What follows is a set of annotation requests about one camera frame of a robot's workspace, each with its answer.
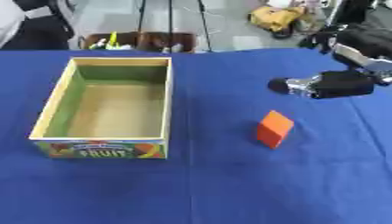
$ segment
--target box rim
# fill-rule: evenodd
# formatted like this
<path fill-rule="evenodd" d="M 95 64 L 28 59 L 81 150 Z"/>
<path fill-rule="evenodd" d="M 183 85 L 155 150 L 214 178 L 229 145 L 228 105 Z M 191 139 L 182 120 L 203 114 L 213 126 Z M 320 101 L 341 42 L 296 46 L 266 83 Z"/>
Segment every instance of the box rim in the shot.
<path fill-rule="evenodd" d="M 96 65 L 96 61 L 110 61 L 112 64 L 105 64 L 105 63 L 100 63 Z M 48 125 L 50 124 L 50 121 L 53 119 L 53 116 L 56 112 L 56 109 L 58 108 L 62 97 L 64 96 L 64 93 L 66 92 L 71 79 L 74 77 L 74 72 L 77 69 L 77 66 L 86 66 L 86 65 L 92 65 L 92 66 L 129 66 L 130 64 L 126 64 L 126 62 L 129 62 L 130 60 L 139 60 L 139 62 L 143 62 L 142 64 L 137 63 L 135 65 L 132 65 L 133 67 L 137 66 L 167 66 L 167 72 L 166 72 L 166 80 L 165 80 L 165 91 L 164 91 L 164 112 L 162 113 L 162 123 L 161 123 L 161 130 L 160 130 L 160 135 L 157 137 L 44 137 L 44 134 L 46 133 L 46 130 L 48 128 Z M 135 140 L 159 140 L 159 141 L 164 141 L 165 140 L 165 133 L 166 130 L 164 129 L 165 125 L 167 125 L 167 121 L 165 120 L 167 113 L 169 113 L 169 108 L 167 106 L 167 100 L 170 100 L 168 97 L 171 97 L 169 95 L 168 87 L 167 85 L 170 84 L 171 82 L 171 76 L 172 76 L 172 58 L 171 57 L 128 57 L 128 58 L 118 58 L 118 57 L 72 57 L 68 63 L 66 64 L 66 68 L 64 69 L 61 77 L 56 83 L 55 88 L 51 92 L 49 99 L 46 101 L 46 104 L 40 113 L 38 120 L 36 121 L 35 125 L 33 126 L 33 129 L 31 131 L 31 134 L 29 135 L 29 139 L 34 140 L 34 141 L 39 141 L 39 140 L 74 140 L 74 141 L 80 141 L 80 140 L 123 140 L 123 141 L 135 141 Z"/>

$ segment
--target white cloth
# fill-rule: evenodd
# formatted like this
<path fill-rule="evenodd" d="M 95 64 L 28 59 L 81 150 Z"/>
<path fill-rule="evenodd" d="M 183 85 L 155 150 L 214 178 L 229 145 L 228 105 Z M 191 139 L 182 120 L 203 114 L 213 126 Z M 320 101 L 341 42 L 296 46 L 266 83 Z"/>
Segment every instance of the white cloth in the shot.
<path fill-rule="evenodd" d="M 292 0 L 269 0 L 267 2 L 267 5 L 275 7 L 275 8 L 279 8 L 279 9 L 284 9 L 284 8 L 290 7 L 291 3 L 292 3 Z"/>
<path fill-rule="evenodd" d="M 12 0 L 0 0 L 0 48 L 17 33 L 25 12 Z"/>

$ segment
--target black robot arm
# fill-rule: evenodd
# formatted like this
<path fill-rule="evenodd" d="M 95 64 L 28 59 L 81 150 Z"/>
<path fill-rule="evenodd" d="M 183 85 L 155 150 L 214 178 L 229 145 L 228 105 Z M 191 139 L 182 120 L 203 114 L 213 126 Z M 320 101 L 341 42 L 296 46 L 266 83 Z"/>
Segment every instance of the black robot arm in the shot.
<path fill-rule="evenodd" d="M 335 25 L 305 38 L 299 46 L 321 46 L 321 53 L 331 53 L 347 70 L 321 72 L 302 80 L 274 79 L 269 83 L 271 90 L 323 99 L 369 95 L 375 85 L 392 83 L 392 31 L 361 24 Z"/>

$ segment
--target table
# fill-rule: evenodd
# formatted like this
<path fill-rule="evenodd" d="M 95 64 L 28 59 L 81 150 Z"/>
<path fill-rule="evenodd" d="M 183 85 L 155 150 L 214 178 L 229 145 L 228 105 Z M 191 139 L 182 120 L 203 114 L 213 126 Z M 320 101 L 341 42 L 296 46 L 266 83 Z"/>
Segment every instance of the table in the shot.
<path fill-rule="evenodd" d="M 271 93 L 273 77 L 343 68 L 309 50 L 173 54 L 168 160 L 50 159 L 26 139 L 70 57 L 151 55 L 0 52 L 1 223 L 390 223 L 392 88 Z M 296 123 L 275 151 L 255 133 L 271 109 Z"/>

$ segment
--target tripod leg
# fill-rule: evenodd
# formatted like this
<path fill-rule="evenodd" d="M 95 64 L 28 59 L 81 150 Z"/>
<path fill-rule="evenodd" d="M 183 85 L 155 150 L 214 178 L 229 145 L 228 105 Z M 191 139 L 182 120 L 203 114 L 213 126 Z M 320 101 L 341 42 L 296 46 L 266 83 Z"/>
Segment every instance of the tripod leg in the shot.
<path fill-rule="evenodd" d="M 140 18 L 139 18 L 139 25 L 137 27 L 137 32 L 140 34 L 142 31 L 143 27 L 143 21 L 144 21 L 144 13 L 145 13 L 145 5 L 147 3 L 147 0 L 143 0 L 142 6 L 140 6 L 139 12 L 140 12 Z"/>
<path fill-rule="evenodd" d="M 208 45 L 208 51 L 211 53 L 213 48 L 211 47 L 210 34 L 208 33 L 207 21 L 206 21 L 206 6 L 203 4 L 202 0 L 197 0 L 199 3 L 199 12 L 201 15 L 201 20 L 203 21 L 204 32 L 206 34 L 206 43 Z"/>
<path fill-rule="evenodd" d="M 173 48 L 173 0 L 169 0 L 169 53 Z"/>

